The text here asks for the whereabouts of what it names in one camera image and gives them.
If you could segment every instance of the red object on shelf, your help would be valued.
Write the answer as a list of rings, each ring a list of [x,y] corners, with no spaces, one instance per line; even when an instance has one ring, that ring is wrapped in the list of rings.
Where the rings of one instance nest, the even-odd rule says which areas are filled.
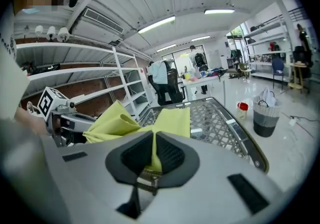
[[[243,111],[247,111],[249,109],[249,105],[244,102],[238,103],[237,106]]]

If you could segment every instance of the yellow-green cloth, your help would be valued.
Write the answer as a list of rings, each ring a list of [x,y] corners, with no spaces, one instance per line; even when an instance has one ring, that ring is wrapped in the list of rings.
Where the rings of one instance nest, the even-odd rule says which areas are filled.
[[[151,166],[146,169],[161,172],[161,163],[156,152],[155,135],[159,131],[190,138],[190,108],[162,109],[153,125],[140,127],[132,120],[119,101],[115,101],[100,118],[84,132],[89,143],[116,139],[130,133],[150,131],[154,133]]]

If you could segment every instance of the black chair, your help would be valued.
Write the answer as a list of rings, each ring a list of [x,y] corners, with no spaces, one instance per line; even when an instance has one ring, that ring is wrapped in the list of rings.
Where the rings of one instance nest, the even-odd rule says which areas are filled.
[[[275,76],[282,76],[281,89],[284,88],[284,68],[285,64],[281,58],[275,58],[272,60],[272,69],[273,69],[273,83],[275,83]]]
[[[168,84],[154,83],[152,75],[148,76],[148,80],[155,89],[158,95],[158,104],[161,106],[181,103],[186,97],[185,89],[182,88],[182,93],[178,86],[178,72],[176,69],[167,69]],[[171,100],[166,101],[166,92],[169,94]]]

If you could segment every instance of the blue chair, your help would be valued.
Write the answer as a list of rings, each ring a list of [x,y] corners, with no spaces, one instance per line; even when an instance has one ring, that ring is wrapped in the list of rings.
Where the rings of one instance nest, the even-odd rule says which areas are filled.
[[[282,86],[281,86],[281,89],[283,89],[284,88],[284,68],[285,68],[285,64],[284,64],[284,61],[281,59],[281,58],[279,58],[279,57],[277,57],[277,58],[274,58],[273,60],[272,60],[272,69],[273,69],[273,83],[275,83],[275,76],[282,76]]]

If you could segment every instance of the patterned table surface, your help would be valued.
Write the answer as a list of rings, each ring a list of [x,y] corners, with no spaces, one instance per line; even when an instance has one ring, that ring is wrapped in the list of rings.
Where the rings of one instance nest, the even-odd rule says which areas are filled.
[[[145,127],[154,124],[163,108],[185,107],[190,107],[191,138],[221,146],[262,171],[268,171],[268,161],[254,139],[213,97],[151,108],[141,119],[140,125]]]

